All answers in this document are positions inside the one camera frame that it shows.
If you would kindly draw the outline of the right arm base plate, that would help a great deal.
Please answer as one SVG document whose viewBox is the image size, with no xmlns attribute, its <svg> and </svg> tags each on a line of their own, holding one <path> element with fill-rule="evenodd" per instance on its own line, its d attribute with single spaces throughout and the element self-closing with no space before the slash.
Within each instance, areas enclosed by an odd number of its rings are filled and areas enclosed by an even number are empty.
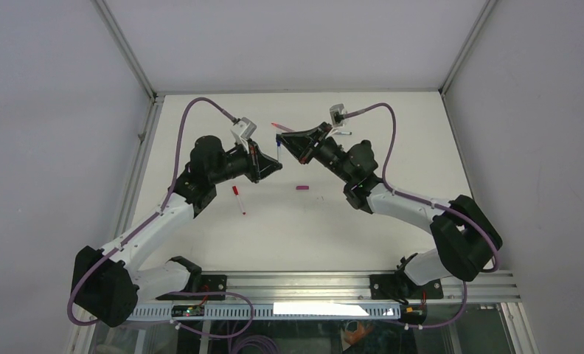
<svg viewBox="0 0 584 354">
<path fill-rule="evenodd" d="M 370 274 L 369 290 L 373 300 L 409 301 L 444 298 L 440 280 L 432 280 L 424 285 L 415 285 L 407 283 L 393 273 Z"/>
</svg>

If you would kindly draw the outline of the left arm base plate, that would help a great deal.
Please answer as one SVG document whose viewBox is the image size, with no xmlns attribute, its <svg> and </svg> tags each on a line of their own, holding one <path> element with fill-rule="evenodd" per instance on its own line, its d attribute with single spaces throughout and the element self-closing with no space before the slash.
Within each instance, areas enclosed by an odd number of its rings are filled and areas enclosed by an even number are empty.
<svg viewBox="0 0 584 354">
<path fill-rule="evenodd" d="M 164 294 L 156 297 L 159 301 L 198 301 L 206 296 L 205 292 L 224 292 L 227 289 L 228 277 L 225 274 L 205 274 L 198 280 L 191 281 L 181 292 L 195 293 L 196 296 L 185 296 L 177 294 Z"/>
</svg>

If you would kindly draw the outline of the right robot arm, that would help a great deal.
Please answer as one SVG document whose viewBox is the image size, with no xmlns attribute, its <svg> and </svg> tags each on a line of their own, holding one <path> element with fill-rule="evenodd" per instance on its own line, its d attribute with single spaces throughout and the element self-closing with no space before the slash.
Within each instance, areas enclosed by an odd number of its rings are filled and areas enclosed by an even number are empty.
<svg viewBox="0 0 584 354">
<path fill-rule="evenodd" d="M 392 278 L 378 286 L 386 297 L 406 302 L 445 277 L 470 282 L 489 262 L 497 262 L 503 240 L 471 197 L 438 201 L 390 187 L 375 172 L 372 143 L 364 139 L 345 150 L 332 137 L 332 129 L 323 122 L 308 131 L 279 133 L 276 140 L 300 164 L 317 161 L 339 177 L 353 209 L 396 218 L 434 240 L 432 250 L 402 258 Z"/>
</svg>

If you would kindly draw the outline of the pink pen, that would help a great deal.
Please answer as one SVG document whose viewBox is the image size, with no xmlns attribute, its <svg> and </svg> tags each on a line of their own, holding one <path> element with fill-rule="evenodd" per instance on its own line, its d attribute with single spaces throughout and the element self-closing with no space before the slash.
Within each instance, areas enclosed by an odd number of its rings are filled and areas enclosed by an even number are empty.
<svg viewBox="0 0 584 354">
<path fill-rule="evenodd" d="M 278 123 L 275 123 L 275 122 L 272 122 L 272 123 L 271 123 L 271 125 L 272 125 L 273 127 L 275 127 L 276 129 L 279 129 L 279 130 L 281 130 L 282 132 L 286 132 L 286 133 L 294 132 L 294 129 L 291 129 L 291 128 L 288 128 L 288 127 L 285 127 L 284 125 L 280 125 L 280 124 L 278 124 Z"/>
</svg>

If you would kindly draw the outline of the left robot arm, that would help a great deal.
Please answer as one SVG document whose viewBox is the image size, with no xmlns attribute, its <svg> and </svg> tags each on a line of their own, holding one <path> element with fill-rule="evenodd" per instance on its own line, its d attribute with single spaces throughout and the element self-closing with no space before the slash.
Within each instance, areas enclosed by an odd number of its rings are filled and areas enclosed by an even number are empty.
<svg viewBox="0 0 584 354">
<path fill-rule="evenodd" d="M 124 323 L 140 302 L 177 293 L 182 299 L 199 295 L 202 269 L 182 256 L 157 268 L 142 264 L 178 229 L 195 220 L 217 195 L 216 186 L 239 176 L 258 183 L 282 169 L 276 159 L 262 153 L 249 139 L 224 150 L 216 136 L 202 136 L 190 152 L 184 171 L 175 177 L 168 193 L 145 218 L 99 249 L 82 248 L 75 257 L 72 289 L 67 305 L 76 325 L 74 305 L 91 315 L 93 323 L 109 327 Z"/>
</svg>

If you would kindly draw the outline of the white pen red tip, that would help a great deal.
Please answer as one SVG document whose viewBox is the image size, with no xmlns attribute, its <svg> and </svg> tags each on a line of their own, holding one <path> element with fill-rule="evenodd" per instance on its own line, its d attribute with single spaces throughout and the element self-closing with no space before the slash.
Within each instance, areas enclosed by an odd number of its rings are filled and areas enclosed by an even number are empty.
<svg viewBox="0 0 584 354">
<path fill-rule="evenodd" d="M 239 195 L 236 195 L 236 199 L 238 201 L 238 205 L 239 205 L 239 208 L 240 208 L 242 215 L 246 215 L 246 208 L 244 207 L 244 204 L 241 200 L 241 197 Z"/>
</svg>

